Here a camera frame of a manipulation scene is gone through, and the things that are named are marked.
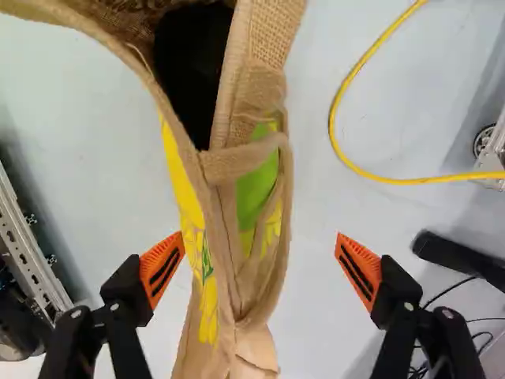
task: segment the yellow cable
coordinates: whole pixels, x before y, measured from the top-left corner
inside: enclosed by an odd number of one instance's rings
[[[417,9],[424,5],[428,0],[416,0],[416,2],[410,6],[399,18],[396,20],[386,31],[377,39],[377,41],[363,54],[360,60],[354,65],[352,70],[347,74],[346,78],[340,84],[340,88],[337,91],[335,98],[333,99],[333,104],[330,109],[330,117],[328,120],[328,133],[330,135],[331,146],[335,150],[335,154],[338,158],[352,171],[356,174],[363,176],[365,178],[375,180],[377,182],[394,184],[397,186],[409,186],[416,184],[428,184],[428,183],[443,183],[443,182],[457,182],[463,180],[474,180],[474,179],[502,179],[505,178],[505,171],[488,171],[488,172],[465,172],[461,174],[452,174],[437,176],[431,178],[415,178],[415,179],[396,179],[396,178],[386,178],[384,176],[375,175],[371,172],[364,170],[363,168],[354,164],[343,150],[340,148],[337,138],[335,136],[335,115],[336,111],[342,101],[346,90],[352,83],[353,79],[360,72],[361,68],[365,63],[377,52],[379,47],[398,29],[398,27],[405,22]]]

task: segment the wire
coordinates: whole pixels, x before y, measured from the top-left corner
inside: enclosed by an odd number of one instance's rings
[[[402,25],[412,14],[421,8],[428,0],[416,0],[416,2],[409,7],[389,28],[383,32],[376,42],[361,56],[360,60],[354,65],[352,70],[347,74],[345,79],[340,84],[339,90],[335,94],[333,103],[330,108],[330,115],[328,118],[328,134],[330,136],[331,146],[335,151],[337,157],[352,171],[356,174],[375,180],[376,182],[382,182],[386,184],[392,184],[396,186],[411,186],[417,184],[428,184],[428,183],[443,183],[443,182],[457,182],[464,180],[474,180],[474,179],[502,179],[505,178],[505,171],[486,171],[486,172],[464,172],[461,174],[451,174],[443,175],[429,178],[413,178],[413,179],[396,179],[387,178],[384,176],[373,174],[372,172],[366,171],[365,169],[359,167],[349,158],[347,158],[344,151],[340,148],[335,134],[335,116],[337,109],[339,108],[342,98],[349,88],[350,84],[353,82],[356,75],[361,71],[363,66],[368,62],[368,60],[379,50],[379,48],[386,42],[389,37]]]
[[[484,349],[487,346],[489,346],[489,344],[495,339],[494,335],[491,332],[479,332],[479,333],[476,333],[472,336],[472,340],[475,340],[477,337],[480,337],[480,336],[489,336],[489,338],[486,340],[486,342],[484,342],[482,344],[482,346],[479,348],[479,350],[477,350],[477,355],[481,355],[482,351],[484,351]]]
[[[472,340],[475,340],[480,336],[489,336],[489,338],[484,342],[484,344],[477,350],[477,355],[481,355],[482,351],[489,346],[489,344],[495,339],[494,335],[491,332],[478,332],[472,336]],[[409,379],[422,379],[426,373],[429,371],[428,361],[424,361],[417,369],[415,367],[409,368]]]
[[[431,305],[435,300],[441,298],[442,296],[444,296],[446,293],[448,292],[451,292],[452,290],[454,290],[455,288],[458,288],[459,286],[465,284],[465,283],[468,283],[469,281],[471,280],[474,280],[476,279],[477,277],[476,276],[471,276],[470,278],[466,278],[464,280],[461,280],[459,282],[457,282],[456,284],[453,284],[452,286],[450,286],[449,288],[443,290],[442,292],[440,292],[437,296],[434,296],[433,298],[429,299],[423,306],[422,306],[422,309],[425,310],[426,308],[428,308],[429,305]]]
[[[474,318],[473,320],[468,320],[466,323],[469,324],[470,322],[476,322],[476,321],[505,321],[505,317],[484,317],[484,318]]]

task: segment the bag strap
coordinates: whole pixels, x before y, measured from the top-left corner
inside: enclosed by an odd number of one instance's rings
[[[290,149],[287,135],[272,132],[248,144],[200,152],[200,164],[208,184],[218,186],[259,168],[277,148],[281,155]]]
[[[257,169],[276,150],[280,151],[279,176],[282,178],[282,224],[279,251],[287,251],[290,242],[290,214],[293,189],[293,158],[288,136],[281,132],[269,133],[246,145],[200,152],[200,164],[210,185],[218,186],[236,181]],[[235,322],[237,333],[248,333],[264,326],[275,308],[287,269],[287,253],[277,253],[264,290],[256,305],[241,320]]]

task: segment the jute bag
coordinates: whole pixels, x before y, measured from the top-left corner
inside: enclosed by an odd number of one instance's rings
[[[305,0],[228,3],[234,15],[210,148],[199,152],[152,73],[155,26],[182,0],[0,0],[2,12],[98,40],[158,105],[194,273],[175,379],[279,372],[267,320],[286,272],[293,190],[282,68]]]

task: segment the gray floor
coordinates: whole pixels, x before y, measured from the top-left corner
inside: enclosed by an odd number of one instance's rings
[[[331,150],[327,110],[338,83],[408,4],[309,1],[286,66],[293,241],[270,323],[282,377],[366,377],[380,344],[333,257],[336,231],[392,255],[427,296],[460,276],[410,253],[419,230],[505,255],[504,194],[471,182],[385,186],[358,178]],[[342,102],[339,137],[349,156],[395,177],[471,169],[473,136],[505,102],[504,15],[498,0],[433,1],[416,14]],[[121,62],[75,32],[0,17],[0,142],[19,157],[65,263],[79,272],[82,296],[97,299],[127,255],[178,228],[154,104]],[[155,377],[170,372],[189,283],[183,265],[153,324],[141,331]],[[497,317],[504,300],[472,282],[441,303],[469,318]],[[0,373],[34,377],[38,365],[1,364]],[[112,375],[104,355],[99,371]]]

